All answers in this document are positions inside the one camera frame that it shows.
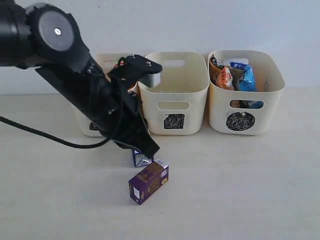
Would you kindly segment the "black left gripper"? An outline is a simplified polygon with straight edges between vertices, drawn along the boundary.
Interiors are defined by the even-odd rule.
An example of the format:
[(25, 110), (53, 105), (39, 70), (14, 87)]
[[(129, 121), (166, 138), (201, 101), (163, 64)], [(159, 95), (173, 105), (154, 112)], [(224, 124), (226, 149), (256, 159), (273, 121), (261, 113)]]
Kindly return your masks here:
[[(99, 142), (99, 145), (102, 146), (109, 141), (113, 141), (123, 149), (136, 150), (147, 158), (153, 157), (160, 149), (159, 145), (152, 139), (147, 131), (133, 132), (133, 130), (138, 130), (138, 127), (134, 127), (136, 122), (133, 121), (133, 118), (136, 118), (136, 121), (142, 121), (142, 123), (145, 124), (145, 119), (141, 116), (140, 112), (140, 99), (138, 95), (132, 90), (127, 90), (124, 78), (119, 78), (115, 75), (110, 75), (109, 77), (111, 83), (115, 87), (119, 100), (119, 104), (115, 109), (118, 116), (115, 119), (115, 127), (111, 133), (105, 133), (100, 130), (100, 133), (106, 138)], [(121, 133), (119, 130), (122, 126), (122, 121), (125, 119), (126, 108), (128, 108), (128, 113), (132, 115), (130, 118), (130, 120), (132, 120), (132, 122), (130, 122), (131, 128), (129, 125), (125, 127), (125, 132), (122, 133), (123, 140), (120, 140)]]

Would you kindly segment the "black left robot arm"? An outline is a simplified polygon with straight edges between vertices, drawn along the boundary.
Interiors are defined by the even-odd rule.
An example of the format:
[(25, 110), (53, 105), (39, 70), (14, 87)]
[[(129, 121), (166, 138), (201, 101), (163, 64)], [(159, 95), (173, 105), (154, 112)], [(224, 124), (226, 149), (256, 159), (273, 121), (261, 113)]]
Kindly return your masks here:
[(97, 127), (105, 143), (113, 141), (148, 158), (159, 150), (132, 88), (137, 82), (158, 85), (162, 66), (131, 54), (104, 73), (70, 13), (47, 3), (24, 8), (13, 0), (1, 1), (0, 64), (35, 69)]

